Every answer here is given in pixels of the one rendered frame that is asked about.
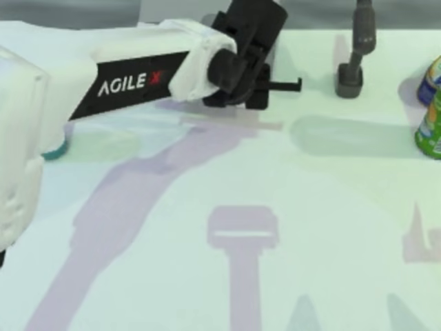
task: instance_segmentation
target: can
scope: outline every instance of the can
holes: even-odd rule
[[[441,159],[441,90],[437,90],[415,133],[418,148],[433,159]]]
[[[429,107],[436,91],[441,87],[441,57],[438,57],[427,69],[417,90],[417,98]]]

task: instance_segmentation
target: table surface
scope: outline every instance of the table surface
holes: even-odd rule
[[[69,125],[0,273],[1,331],[440,330],[441,164],[413,132],[436,31],[285,31],[265,112],[168,100]]]

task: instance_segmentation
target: red letter x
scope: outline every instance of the red letter x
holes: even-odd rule
[[[161,80],[161,71],[153,71],[152,74],[150,75],[150,80],[149,83],[151,85],[155,85],[158,84],[159,81]]]

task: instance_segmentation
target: white robotic arm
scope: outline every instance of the white robotic arm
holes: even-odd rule
[[[233,0],[211,28],[184,19],[106,30],[0,22],[0,266],[34,216],[40,155],[65,148],[66,122],[165,97],[244,103],[259,93],[286,18],[272,0]]]

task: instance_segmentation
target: blue can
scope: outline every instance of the blue can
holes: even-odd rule
[[[418,100],[429,107],[435,93],[441,87],[441,57],[438,57],[427,69],[417,91]]]

